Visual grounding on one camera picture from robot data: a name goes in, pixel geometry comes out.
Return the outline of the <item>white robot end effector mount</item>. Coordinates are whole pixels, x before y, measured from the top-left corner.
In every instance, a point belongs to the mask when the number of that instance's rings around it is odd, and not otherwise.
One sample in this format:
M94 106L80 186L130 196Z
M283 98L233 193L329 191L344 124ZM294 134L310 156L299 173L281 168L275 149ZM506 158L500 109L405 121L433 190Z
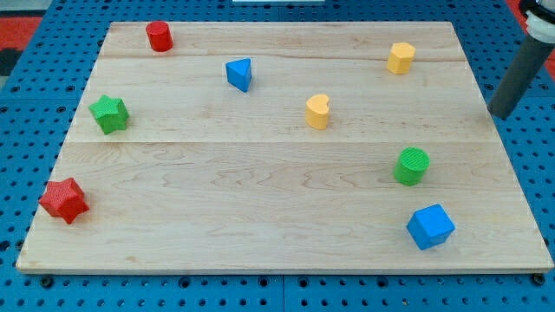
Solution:
M526 31L534 39L554 44L554 0L520 0Z

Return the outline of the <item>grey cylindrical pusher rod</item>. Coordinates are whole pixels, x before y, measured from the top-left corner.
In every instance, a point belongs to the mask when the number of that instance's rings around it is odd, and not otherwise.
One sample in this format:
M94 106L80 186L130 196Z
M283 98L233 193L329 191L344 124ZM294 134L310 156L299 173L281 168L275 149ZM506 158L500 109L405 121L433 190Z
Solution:
M553 43L541 42L532 36L525 38L487 104L492 116L505 120L511 115L553 50Z

